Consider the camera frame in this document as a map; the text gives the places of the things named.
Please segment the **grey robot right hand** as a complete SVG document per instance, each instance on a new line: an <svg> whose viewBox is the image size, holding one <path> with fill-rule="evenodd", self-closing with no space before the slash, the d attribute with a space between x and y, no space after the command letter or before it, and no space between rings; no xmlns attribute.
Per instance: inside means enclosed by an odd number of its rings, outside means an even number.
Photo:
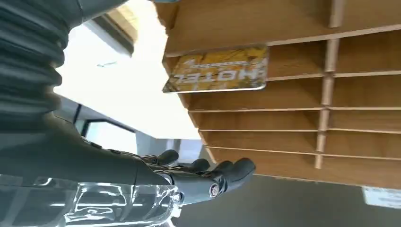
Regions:
<svg viewBox="0 0 401 227"><path fill-rule="evenodd" d="M244 184L253 161L204 159L172 166L159 156L103 149L53 114L0 117L0 224L3 227L157 227L184 205Z"/></svg>

